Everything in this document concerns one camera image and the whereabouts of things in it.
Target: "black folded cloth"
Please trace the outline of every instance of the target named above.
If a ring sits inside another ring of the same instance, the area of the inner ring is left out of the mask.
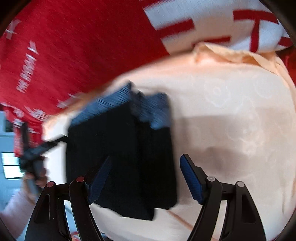
[[[67,182],[109,155],[112,169],[95,203],[118,214],[152,220],[155,208],[177,202],[167,95],[144,96],[132,83],[98,98],[71,122]]]

